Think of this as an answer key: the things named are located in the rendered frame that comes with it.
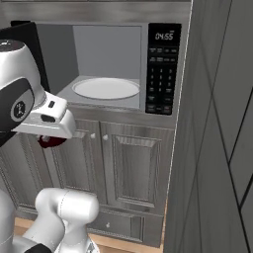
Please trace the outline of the grey microwave oven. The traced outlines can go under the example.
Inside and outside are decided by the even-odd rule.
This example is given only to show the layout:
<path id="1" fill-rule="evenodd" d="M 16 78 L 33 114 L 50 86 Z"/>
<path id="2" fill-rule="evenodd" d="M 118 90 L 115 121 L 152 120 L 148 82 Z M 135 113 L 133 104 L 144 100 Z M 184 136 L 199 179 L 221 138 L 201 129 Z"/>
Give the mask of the grey microwave oven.
<path id="1" fill-rule="evenodd" d="M 38 23 L 50 93 L 72 103 L 173 114 L 182 26 L 177 23 Z M 121 78 L 139 93 L 119 100 L 77 95 L 75 83 Z"/>

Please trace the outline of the white round turntable plate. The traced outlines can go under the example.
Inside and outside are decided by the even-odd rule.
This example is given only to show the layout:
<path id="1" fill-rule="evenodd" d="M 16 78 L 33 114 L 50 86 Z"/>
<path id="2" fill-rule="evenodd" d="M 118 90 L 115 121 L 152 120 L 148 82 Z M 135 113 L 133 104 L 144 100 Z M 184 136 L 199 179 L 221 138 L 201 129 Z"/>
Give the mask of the white round turntable plate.
<path id="1" fill-rule="evenodd" d="M 90 78 L 75 83 L 72 90 L 85 98 L 95 100 L 119 100 L 139 93 L 139 85 L 121 78 Z"/>

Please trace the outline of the red mug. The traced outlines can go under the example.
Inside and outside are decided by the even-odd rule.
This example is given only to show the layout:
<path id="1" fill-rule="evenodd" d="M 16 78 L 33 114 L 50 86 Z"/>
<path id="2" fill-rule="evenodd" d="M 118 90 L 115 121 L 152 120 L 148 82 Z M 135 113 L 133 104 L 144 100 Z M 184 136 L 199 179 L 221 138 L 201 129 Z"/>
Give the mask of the red mug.
<path id="1" fill-rule="evenodd" d="M 42 148 L 51 148 L 61 145 L 63 142 L 65 142 L 65 138 L 61 137 L 55 137 L 55 136 L 45 136 L 40 135 L 38 138 L 38 143 Z"/>

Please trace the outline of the grey panelled cupboard door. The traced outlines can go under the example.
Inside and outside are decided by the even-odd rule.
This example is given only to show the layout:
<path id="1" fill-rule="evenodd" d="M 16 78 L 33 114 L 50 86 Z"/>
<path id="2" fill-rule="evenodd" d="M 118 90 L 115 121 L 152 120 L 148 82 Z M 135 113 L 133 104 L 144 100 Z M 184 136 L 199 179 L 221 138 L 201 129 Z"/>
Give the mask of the grey panelled cupboard door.
<path id="1" fill-rule="evenodd" d="M 95 195 L 100 204 L 107 203 L 100 126 L 97 121 L 77 120 L 73 137 L 51 148 L 52 161 L 60 188 Z"/>
<path id="2" fill-rule="evenodd" d="M 34 210 L 37 194 L 52 186 L 42 148 L 31 134 L 17 133 L 0 147 L 0 169 L 18 210 Z"/>
<path id="3" fill-rule="evenodd" d="M 100 127 L 108 204 L 162 215 L 174 131 L 105 122 Z"/>

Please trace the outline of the grey drawer front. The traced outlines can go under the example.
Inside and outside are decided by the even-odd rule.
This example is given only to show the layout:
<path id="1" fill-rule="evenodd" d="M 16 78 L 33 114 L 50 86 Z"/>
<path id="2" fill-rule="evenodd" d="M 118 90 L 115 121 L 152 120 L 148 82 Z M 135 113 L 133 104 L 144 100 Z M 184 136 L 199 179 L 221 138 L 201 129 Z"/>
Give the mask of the grey drawer front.
<path id="1" fill-rule="evenodd" d="M 101 210 L 97 218 L 87 227 L 93 232 L 141 242 L 143 240 L 143 222 L 142 216 Z"/>

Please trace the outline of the black microwave door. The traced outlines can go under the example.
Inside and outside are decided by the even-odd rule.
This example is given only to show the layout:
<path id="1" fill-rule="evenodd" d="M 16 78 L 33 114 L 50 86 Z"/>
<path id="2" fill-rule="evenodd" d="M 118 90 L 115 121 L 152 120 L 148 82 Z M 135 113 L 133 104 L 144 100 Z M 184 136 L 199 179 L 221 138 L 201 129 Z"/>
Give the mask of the black microwave door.
<path id="1" fill-rule="evenodd" d="M 39 69 L 41 76 L 41 84 L 44 89 L 49 92 L 49 85 L 44 66 L 42 48 L 39 39 L 38 29 L 35 22 L 14 20 L 11 22 L 11 27 L 16 29 L 18 37 L 29 47 Z"/>

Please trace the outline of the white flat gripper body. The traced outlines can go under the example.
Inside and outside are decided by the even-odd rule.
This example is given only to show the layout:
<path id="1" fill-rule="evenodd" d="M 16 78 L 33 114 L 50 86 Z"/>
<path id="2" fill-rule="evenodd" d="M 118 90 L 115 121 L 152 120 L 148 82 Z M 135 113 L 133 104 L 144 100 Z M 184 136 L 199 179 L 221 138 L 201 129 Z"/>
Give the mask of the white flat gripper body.
<path id="1" fill-rule="evenodd" d="M 67 110 L 59 123 L 25 123 L 14 128 L 16 132 L 35 135 L 45 135 L 61 138 L 71 138 L 76 131 L 76 124 L 72 113 Z"/>

